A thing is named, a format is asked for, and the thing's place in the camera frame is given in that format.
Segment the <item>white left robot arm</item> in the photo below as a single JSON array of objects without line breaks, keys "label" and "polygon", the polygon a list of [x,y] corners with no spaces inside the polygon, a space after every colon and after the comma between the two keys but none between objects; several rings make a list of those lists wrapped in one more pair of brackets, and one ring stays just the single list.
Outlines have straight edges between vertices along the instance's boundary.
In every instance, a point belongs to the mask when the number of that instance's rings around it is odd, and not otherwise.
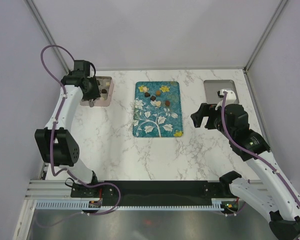
[{"label": "white left robot arm", "polygon": [[98,179],[80,159],[80,147],[71,134],[75,112],[84,100],[100,96],[95,66],[86,60],[75,60],[74,69],[59,81],[60,93],[48,123],[35,131],[34,137],[42,160],[50,165],[54,177],[67,173],[88,197],[100,190]]}]

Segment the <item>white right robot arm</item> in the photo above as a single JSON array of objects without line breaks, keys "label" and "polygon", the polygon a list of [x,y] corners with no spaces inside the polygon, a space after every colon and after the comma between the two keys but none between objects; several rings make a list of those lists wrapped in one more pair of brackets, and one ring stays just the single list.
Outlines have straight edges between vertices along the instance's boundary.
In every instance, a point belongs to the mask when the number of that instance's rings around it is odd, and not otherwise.
[{"label": "white right robot arm", "polygon": [[280,169],[264,138],[250,128],[249,115],[243,106],[202,103],[190,117],[195,128],[207,118],[205,129],[222,133],[232,151],[257,174],[268,190],[268,194],[259,192],[233,170],[219,178],[219,193],[227,198],[234,195],[254,208],[267,220],[277,239],[299,239],[300,194]]}]

